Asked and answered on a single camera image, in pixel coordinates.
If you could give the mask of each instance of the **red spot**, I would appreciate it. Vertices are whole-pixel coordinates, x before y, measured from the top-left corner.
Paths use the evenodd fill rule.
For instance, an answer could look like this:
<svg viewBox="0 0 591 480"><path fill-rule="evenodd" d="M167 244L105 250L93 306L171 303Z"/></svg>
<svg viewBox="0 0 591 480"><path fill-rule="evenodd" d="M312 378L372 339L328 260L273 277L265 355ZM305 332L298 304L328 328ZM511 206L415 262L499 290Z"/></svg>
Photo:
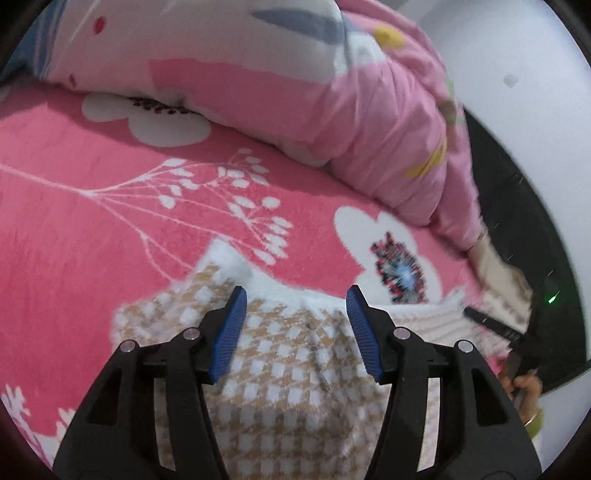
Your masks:
<svg viewBox="0 0 591 480"><path fill-rule="evenodd" d="M106 24L107 20L105 17L97 18L94 24L95 35L98 35L100 32L102 32L105 29Z"/></svg>

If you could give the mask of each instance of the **pink blanket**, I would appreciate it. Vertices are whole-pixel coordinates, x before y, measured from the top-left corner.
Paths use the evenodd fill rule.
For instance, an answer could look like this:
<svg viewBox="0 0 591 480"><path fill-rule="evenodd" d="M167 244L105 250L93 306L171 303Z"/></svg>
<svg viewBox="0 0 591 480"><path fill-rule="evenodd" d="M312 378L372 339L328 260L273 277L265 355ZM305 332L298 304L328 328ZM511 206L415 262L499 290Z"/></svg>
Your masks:
<svg viewBox="0 0 591 480"><path fill-rule="evenodd" d="M480 234L452 84L425 35L376 0L69 1L45 77L182 104L303 163L330 162L459 250Z"/></svg>
<svg viewBox="0 0 591 480"><path fill-rule="evenodd" d="M9 87L0 145L0 393L48 463L112 353L114 313L160 299L214 240L290 288L342 298L358 283L388 304L461 287L480 300L465 260L428 229L181 108Z"/></svg>

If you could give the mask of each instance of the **beige cloth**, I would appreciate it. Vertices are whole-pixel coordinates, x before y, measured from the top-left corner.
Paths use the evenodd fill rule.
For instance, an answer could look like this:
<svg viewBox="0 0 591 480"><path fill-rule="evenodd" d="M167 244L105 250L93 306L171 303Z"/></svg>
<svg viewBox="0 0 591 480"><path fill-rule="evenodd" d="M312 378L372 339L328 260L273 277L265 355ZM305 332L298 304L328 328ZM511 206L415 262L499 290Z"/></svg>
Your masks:
<svg viewBox="0 0 591 480"><path fill-rule="evenodd" d="M531 288L521 270L500 258L484 225L483 235L467 255L481 285L501 296L522 321L527 321L531 309Z"/></svg>
<svg viewBox="0 0 591 480"><path fill-rule="evenodd" d="M230 477L362 479L390 388L365 372L344 299L284 286L216 241L185 282L118 312L113 346L128 338L141 345L168 341L223 306L237 284L249 305L231 372L205 388ZM506 354L506 342L462 316L459 300L380 308L426 341L453 345L465 338L485 356ZM419 469L434 462L438 383L429 385ZM162 383L155 402L161 461L173 468Z"/></svg>

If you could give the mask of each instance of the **hand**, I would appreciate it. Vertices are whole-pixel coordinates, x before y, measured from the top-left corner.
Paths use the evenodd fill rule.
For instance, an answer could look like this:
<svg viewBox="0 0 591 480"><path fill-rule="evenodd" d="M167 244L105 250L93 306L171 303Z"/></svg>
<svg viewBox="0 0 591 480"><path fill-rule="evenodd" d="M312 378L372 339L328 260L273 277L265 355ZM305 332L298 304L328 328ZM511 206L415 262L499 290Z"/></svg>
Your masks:
<svg viewBox="0 0 591 480"><path fill-rule="evenodd" d="M535 372L516 377L513 383L504 374L501 374L499 380L511 400L514 399L513 392L516 388L525 390L525 398L519 408L519 417L524 424L528 423L538 412L538 400L542 395L542 381L537 377Z"/></svg>

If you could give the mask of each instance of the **yellow pattern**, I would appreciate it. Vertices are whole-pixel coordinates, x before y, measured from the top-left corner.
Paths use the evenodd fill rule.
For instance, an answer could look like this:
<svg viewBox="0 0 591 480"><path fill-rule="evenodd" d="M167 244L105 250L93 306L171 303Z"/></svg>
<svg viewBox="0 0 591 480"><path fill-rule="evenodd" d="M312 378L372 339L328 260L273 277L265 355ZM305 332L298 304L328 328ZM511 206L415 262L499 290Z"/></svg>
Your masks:
<svg viewBox="0 0 591 480"><path fill-rule="evenodd" d="M386 48L403 48L406 40L396 28L382 25L374 30L375 41L382 50Z"/></svg>
<svg viewBox="0 0 591 480"><path fill-rule="evenodd" d="M433 167L439 165L443 159L445 158L445 154L447 153L447 137L443 135L439 145L435 149L435 151L431 154L429 159L424 165L420 165L418 167L409 168L405 176L409 179L417 179L425 175L429 170Z"/></svg>

